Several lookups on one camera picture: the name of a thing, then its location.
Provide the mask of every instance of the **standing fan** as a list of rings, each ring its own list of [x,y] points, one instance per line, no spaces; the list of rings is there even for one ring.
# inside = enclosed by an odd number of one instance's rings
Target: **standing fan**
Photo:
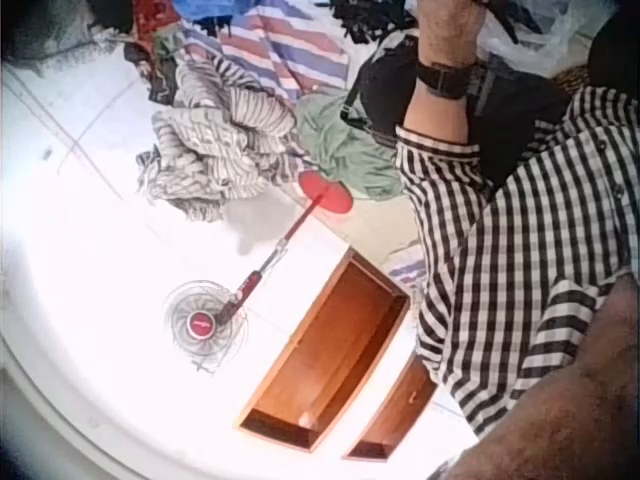
[[[312,200],[311,204],[235,294],[206,280],[188,282],[169,294],[165,305],[165,324],[176,346],[191,358],[198,370],[214,372],[229,354],[239,350],[247,334],[242,305],[267,269],[285,253],[289,241],[311,212],[318,206],[334,213],[351,210],[353,198],[342,184],[329,182],[317,172],[301,173],[299,184]]]

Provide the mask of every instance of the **black bag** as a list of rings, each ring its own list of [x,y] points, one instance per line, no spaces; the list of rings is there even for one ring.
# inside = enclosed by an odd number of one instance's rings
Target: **black bag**
[[[407,32],[391,33],[360,67],[340,113],[347,125],[390,148],[396,146],[396,125],[402,123],[416,84],[418,39]],[[388,91],[391,84],[393,91]],[[366,118],[353,116],[358,95]]]
[[[378,144],[395,148],[395,129],[404,121],[415,88],[417,58],[418,39],[412,31],[389,35],[360,68],[340,118]],[[366,118],[353,116],[358,95]],[[535,121],[558,122],[569,100],[551,80],[515,71],[499,57],[476,65],[467,97],[469,141],[480,145],[482,174],[496,188],[517,167]]]

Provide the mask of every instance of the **white plastic bag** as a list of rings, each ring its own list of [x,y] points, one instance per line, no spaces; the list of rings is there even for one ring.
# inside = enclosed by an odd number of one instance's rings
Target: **white plastic bag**
[[[607,0],[516,0],[531,13],[546,33],[531,33],[515,23],[515,45],[493,15],[488,14],[480,32],[481,48],[498,55],[516,70],[550,77],[569,54],[572,37],[594,19],[609,18],[615,7]]]

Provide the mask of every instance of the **fan guard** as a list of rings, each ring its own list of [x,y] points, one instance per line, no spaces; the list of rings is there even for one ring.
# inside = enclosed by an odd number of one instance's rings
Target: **fan guard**
[[[198,368],[217,369],[244,343],[247,322],[242,310],[224,325],[215,321],[216,314],[232,297],[221,285],[198,280],[181,285],[167,298],[165,325],[175,345]]]

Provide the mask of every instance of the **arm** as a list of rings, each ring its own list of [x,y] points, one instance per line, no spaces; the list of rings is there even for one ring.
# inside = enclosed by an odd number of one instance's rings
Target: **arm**
[[[484,8],[471,0],[419,0],[418,21],[422,63],[464,67],[475,61]],[[416,81],[398,137],[396,164],[416,210],[432,278],[485,205],[479,148],[467,145],[466,100],[440,98]]]

